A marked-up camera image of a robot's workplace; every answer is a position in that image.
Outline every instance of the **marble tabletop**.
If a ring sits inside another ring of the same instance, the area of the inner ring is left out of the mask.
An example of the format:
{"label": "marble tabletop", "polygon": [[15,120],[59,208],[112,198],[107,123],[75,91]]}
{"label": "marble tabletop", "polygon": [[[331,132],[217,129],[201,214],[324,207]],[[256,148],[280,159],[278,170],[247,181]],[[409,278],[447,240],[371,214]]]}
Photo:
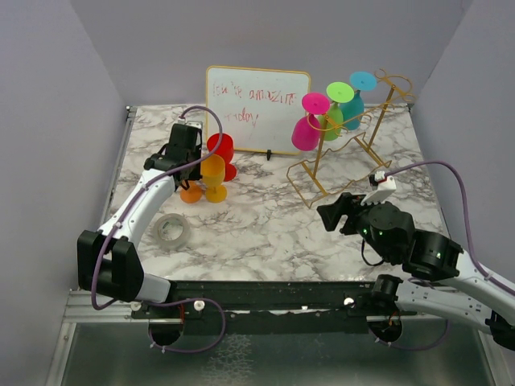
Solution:
{"label": "marble tabletop", "polygon": [[[112,214],[134,189],[145,159],[167,142],[171,125],[186,107],[138,108],[110,208]],[[359,130],[372,131],[377,115],[373,114],[371,123],[361,125]],[[205,121],[205,115],[192,112],[187,119]],[[344,135],[325,146],[335,149],[348,138]],[[391,168],[422,160],[406,107],[386,113],[374,144],[384,160],[393,160]],[[198,203],[185,204],[179,194],[174,194],[161,206],[138,246],[143,268],[172,280],[366,281],[380,273],[405,277],[400,266],[365,265],[359,236],[325,232],[315,208],[337,196],[322,199],[311,209],[299,198],[286,179],[286,170],[300,159],[314,157],[315,151],[300,156],[273,155],[269,161],[264,154],[235,154],[233,164],[238,175],[225,183],[228,198],[223,203],[202,198]],[[345,180],[362,177],[372,165],[369,156],[352,142],[338,154],[326,156],[320,163],[320,174],[329,173],[334,181],[344,184]],[[444,232],[426,170],[408,170],[396,175],[396,180],[398,190],[390,201],[410,212],[417,228]],[[362,182],[350,191],[366,193],[370,187]],[[185,216],[192,227],[188,242],[174,252],[161,249],[151,235],[155,221],[168,213]],[[379,259],[371,248],[365,254],[371,262]]]}

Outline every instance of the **yellow whiteboard frame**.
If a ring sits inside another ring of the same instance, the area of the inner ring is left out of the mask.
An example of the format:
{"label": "yellow whiteboard frame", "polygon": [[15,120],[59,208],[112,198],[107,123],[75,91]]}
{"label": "yellow whiteboard frame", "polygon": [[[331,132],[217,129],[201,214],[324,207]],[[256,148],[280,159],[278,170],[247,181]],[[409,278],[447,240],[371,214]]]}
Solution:
{"label": "yellow whiteboard frame", "polygon": [[[226,68],[226,69],[229,69],[229,70],[250,70],[250,71],[265,71],[265,72],[285,72],[287,74],[306,75],[307,76],[307,92],[310,92],[310,90],[311,90],[311,76],[307,72],[305,72],[305,71],[274,70],[274,69],[270,69],[270,68],[248,68],[248,67],[232,67],[232,66],[216,66],[215,65],[215,66],[209,66],[208,69],[206,70],[206,106],[209,106],[209,103],[208,103],[208,100],[209,100],[208,73],[209,73],[209,70],[212,69],[212,68]],[[205,130],[205,133],[206,133],[205,141],[206,142],[208,141],[208,138],[209,138],[208,130],[209,130],[209,119],[208,119],[208,113],[206,112],[206,130]],[[252,152],[252,153],[267,153],[268,152],[268,149],[267,150],[263,150],[263,149],[246,149],[246,148],[242,148],[242,147],[235,147],[234,149],[235,149],[235,151],[249,151],[249,152]],[[299,155],[301,153],[302,153],[301,151],[298,151],[298,152],[272,151],[272,154],[281,154],[281,155]]]}

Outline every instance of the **tape roll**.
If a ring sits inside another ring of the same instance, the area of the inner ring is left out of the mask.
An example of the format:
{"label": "tape roll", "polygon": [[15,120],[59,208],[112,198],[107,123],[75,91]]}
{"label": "tape roll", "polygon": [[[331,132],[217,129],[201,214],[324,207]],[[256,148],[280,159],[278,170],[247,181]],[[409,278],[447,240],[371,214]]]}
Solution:
{"label": "tape roll", "polygon": [[[176,227],[178,225],[183,229],[180,236],[172,240],[167,238],[167,228]],[[177,249],[186,243],[191,232],[192,230],[190,229],[190,224],[187,222],[186,218],[176,213],[172,213],[170,215],[164,215],[163,217],[160,217],[155,222],[154,228],[152,229],[152,236],[161,248]]]}

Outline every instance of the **red cup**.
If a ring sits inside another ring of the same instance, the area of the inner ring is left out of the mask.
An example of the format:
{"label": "red cup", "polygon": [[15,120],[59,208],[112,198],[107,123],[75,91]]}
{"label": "red cup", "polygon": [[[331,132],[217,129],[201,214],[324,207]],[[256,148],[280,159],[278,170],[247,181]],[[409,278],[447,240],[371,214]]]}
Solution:
{"label": "red cup", "polygon": [[[216,143],[218,142],[218,137],[220,136],[219,133],[213,134],[208,139],[208,150],[211,151],[214,149]],[[236,177],[236,167],[234,165],[231,165],[230,162],[233,160],[234,157],[234,142],[230,135],[223,133],[222,134],[222,143],[216,150],[215,154],[220,155],[224,161],[225,161],[225,178],[224,181],[230,181]]]}

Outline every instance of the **wall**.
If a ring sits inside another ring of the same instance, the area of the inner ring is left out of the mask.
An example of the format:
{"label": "wall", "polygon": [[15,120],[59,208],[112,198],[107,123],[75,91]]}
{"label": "wall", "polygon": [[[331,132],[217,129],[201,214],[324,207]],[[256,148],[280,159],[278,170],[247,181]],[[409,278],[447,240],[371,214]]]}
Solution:
{"label": "wall", "polygon": [[213,64],[308,71],[319,92],[385,68],[418,92],[470,2],[71,0],[131,105],[204,101]]}
{"label": "wall", "polygon": [[0,52],[0,384],[35,386],[126,112],[67,0],[4,0]]}
{"label": "wall", "polygon": [[[513,163],[515,6],[475,0],[414,107],[426,158],[454,165],[468,188],[479,259],[515,281]],[[451,235],[465,244],[459,190],[446,170],[430,168]],[[515,371],[515,354],[510,353]]]}

